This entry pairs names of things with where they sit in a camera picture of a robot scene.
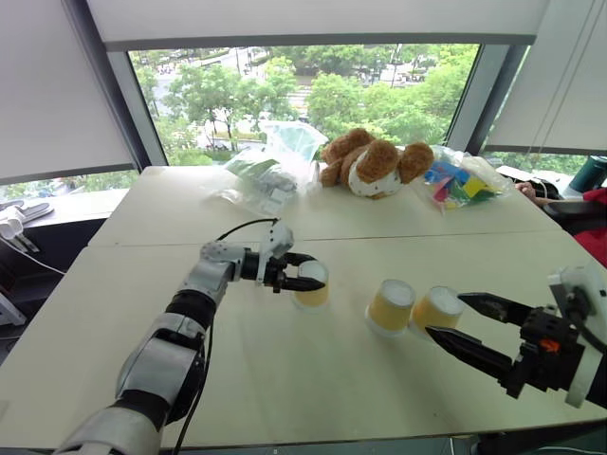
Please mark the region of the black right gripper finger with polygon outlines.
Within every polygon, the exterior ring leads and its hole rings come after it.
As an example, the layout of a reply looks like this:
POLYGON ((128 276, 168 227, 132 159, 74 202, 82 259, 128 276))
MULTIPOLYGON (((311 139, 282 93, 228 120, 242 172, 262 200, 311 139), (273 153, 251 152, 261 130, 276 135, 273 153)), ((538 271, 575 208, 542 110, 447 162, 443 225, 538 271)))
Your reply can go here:
POLYGON ((429 326, 426 332, 447 353, 501 384, 507 384, 511 379, 512 360, 485 346, 480 339, 449 327, 429 326))
POLYGON ((457 298, 486 318, 523 326, 532 307, 489 293, 461 293, 457 298))

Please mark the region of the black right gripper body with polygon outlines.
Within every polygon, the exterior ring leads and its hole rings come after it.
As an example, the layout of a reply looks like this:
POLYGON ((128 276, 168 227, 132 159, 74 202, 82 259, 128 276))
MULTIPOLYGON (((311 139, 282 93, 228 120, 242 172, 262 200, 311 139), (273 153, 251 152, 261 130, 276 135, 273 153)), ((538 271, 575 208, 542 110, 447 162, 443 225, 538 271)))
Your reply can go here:
POLYGON ((524 385, 540 391, 568 391, 584 347, 570 323, 543 307, 532 309, 520 331, 519 354, 504 378, 506 394, 518 398, 524 385))

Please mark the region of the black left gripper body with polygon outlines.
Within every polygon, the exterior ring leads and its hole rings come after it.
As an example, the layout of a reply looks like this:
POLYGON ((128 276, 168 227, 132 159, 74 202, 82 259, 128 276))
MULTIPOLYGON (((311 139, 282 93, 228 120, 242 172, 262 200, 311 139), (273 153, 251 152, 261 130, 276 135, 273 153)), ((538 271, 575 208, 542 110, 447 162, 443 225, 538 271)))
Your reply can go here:
POLYGON ((288 276, 285 272, 287 266, 287 253, 279 258, 270 257, 266 262, 263 285, 270 287, 273 293, 280 293, 287 285, 288 276))

